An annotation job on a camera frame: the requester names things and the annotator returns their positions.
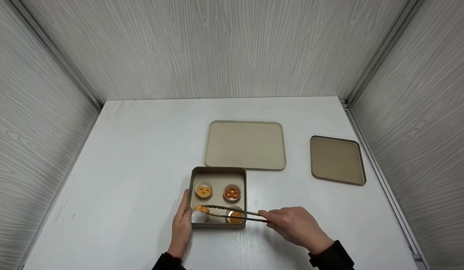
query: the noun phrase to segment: square baking pan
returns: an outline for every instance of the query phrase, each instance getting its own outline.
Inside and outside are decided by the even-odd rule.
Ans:
[[[212,187],[212,195],[202,199],[197,195],[197,188],[205,183]],[[224,188],[234,184],[240,189],[240,198],[236,202],[229,202],[223,197]],[[199,205],[214,204],[225,207],[240,207],[247,211],[247,172],[244,168],[238,167],[195,167],[192,170],[189,185],[188,205],[192,209]],[[211,208],[210,213],[225,215],[226,210]],[[223,228],[223,229],[242,229],[245,228],[247,221],[242,223],[227,223],[224,217],[207,216],[206,222],[192,222],[193,228]]]
[[[358,186],[367,182],[360,145],[355,141],[312,136],[310,162],[314,178]]]
[[[204,163],[207,166],[281,171],[286,167],[282,125],[276,122],[213,121]]]

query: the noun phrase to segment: black sleeve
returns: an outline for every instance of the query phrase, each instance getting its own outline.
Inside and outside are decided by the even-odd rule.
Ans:
[[[309,256],[312,266],[320,270],[353,270],[355,264],[338,240],[320,254]]]
[[[152,270],[185,270],[182,266],[182,260],[169,253],[162,253],[155,263]]]

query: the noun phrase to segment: metal tongs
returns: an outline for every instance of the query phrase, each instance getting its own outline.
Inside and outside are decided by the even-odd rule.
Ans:
[[[233,208],[233,207],[226,207],[226,206],[213,205],[213,204],[203,204],[201,206],[208,207],[208,208],[217,208],[217,209],[229,210],[229,211],[239,212],[239,213],[242,213],[242,214],[249,214],[249,215],[254,215],[254,216],[261,217],[261,215],[259,215],[258,213],[244,211],[242,209]],[[232,218],[232,219],[246,219],[248,221],[255,221],[255,222],[265,222],[265,223],[270,222],[270,221],[268,221],[266,219],[253,219],[253,218],[250,218],[250,217],[230,217],[230,216],[227,216],[227,215],[216,215],[216,214],[210,214],[210,213],[206,213],[206,214],[214,216],[214,217],[226,218],[226,219]]]

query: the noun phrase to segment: gold baking tray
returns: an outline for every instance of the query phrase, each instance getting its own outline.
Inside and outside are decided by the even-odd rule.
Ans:
[[[202,199],[195,193],[200,183],[207,183],[212,187],[212,196]],[[240,189],[241,197],[236,202],[229,202],[223,198],[223,189],[229,185],[237,185]],[[198,205],[214,204],[225,207],[240,207],[247,211],[247,172],[244,168],[237,167],[195,167],[192,170],[189,185],[189,207],[194,209]],[[211,214],[225,215],[226,210],[210,208]],[[223,217],[208,216],[206,222],[192,222],[193,228],[223,228],[223,229],[242,229],[245,224],[227,223]]]

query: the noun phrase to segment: pastry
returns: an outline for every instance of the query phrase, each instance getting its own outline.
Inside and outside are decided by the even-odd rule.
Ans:
[[[234,202],[240,198],[240,188],[236,184],[229,184],[224,188],[224,198],[227,201]]]
[[[232,211],[228,215],[230,217],[227,219],[227,221],[230,224],[240,224],[240,223],[245,221],[245,219],[234,219],[234,218],[232,218],[232,217],[241,217],[241,218],[243,218],[243,217],[245,217],[243,213]]]
[[[209,198],[212,195],[212,187],[207,184],[202,184],[197,187],[195,193],[202,199]]]
[[[195,207],[195,210],[199,210],[200,212],[203,212],[205,214],[210,214],[210,209],[208,207],[202,206],[202,205],[197,205]]]

